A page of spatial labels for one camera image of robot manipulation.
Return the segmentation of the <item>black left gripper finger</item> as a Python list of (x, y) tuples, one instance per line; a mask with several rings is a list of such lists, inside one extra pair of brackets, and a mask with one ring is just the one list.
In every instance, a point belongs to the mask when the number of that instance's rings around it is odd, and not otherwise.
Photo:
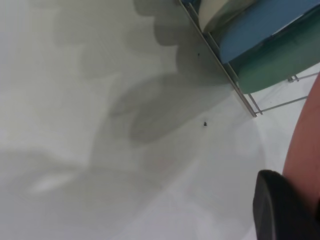
[(258, 240), (320, 238), (320, 217), (307, 209), (290, 182), (276, 171), (258, 172), (252, 212)]

